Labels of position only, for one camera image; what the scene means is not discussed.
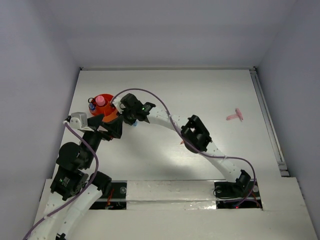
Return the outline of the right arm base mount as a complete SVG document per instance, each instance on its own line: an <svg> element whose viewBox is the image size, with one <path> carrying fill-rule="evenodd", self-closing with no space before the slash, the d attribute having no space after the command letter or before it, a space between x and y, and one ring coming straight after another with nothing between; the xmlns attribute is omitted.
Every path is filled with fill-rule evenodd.
<svg viewBox="0 0 320 240"><path fill-rule="evenodd" d="M236 190L233 183L217 181L213 195L217 209L262 209L262 200L258 183L252 180L246 191Z"/></svg>

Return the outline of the pink cap crayon bottle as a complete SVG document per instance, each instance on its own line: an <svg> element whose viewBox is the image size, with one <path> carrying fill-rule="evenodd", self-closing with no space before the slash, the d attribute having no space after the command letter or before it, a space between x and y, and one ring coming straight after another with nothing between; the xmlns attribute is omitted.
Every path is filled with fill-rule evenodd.
<svg viewBox="0 0 320 240"><path fill-rule="evenodd" d="M96 105L99 106L99 107L103 107L103 106L106 105L106 100L105 100L103 95L98 95L95 98L95 102L96 102Z"/></svg>

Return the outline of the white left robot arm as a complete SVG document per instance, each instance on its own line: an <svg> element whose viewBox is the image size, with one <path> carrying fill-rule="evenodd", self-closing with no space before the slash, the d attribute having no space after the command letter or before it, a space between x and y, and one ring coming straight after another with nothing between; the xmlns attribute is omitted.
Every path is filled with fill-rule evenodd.
<svg viewBox="0 0 320 240"><path fill-rule="evenodd" d="M60 147L43 217L34 225L30 240L69 240L89 209L120 209L118 201L125 198L126 183L115 183L100 172L97 156L101 141L122 136L123 117L106 122L102 114L87 117L75 112L63 124L80 142Z"/></svg>

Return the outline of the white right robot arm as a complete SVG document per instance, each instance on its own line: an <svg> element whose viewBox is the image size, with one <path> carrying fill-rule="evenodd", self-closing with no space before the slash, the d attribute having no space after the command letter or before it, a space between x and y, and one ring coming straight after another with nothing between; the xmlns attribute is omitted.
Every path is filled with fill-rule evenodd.
<svg viewBox="0 0 320 240"><path fill-rule="evenodd" d="M190 152L203 156L220 171L226 180L226 189L231 192L232 196L242 196L248 191L251 176L232 163L219 150L197 115L190 117L172 115L154 103L142 103L132 93L128 93L122 98L116 97L113 100L113 105L120 111L127 124L132 125L134 122L140 121L177 132Z"/></svg>

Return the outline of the clear glue bottle blue cap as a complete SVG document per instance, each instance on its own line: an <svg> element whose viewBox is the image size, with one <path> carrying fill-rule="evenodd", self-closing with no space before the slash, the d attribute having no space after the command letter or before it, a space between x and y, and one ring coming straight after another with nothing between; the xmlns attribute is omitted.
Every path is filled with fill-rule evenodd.
<svg viewBox="0 0 320 240"><path fill-rule="evenodd" d="M88 106L89 106L90 112L95 112L96 111L96 107L95 107L95 105L93 103L89 103Z"/></svg>

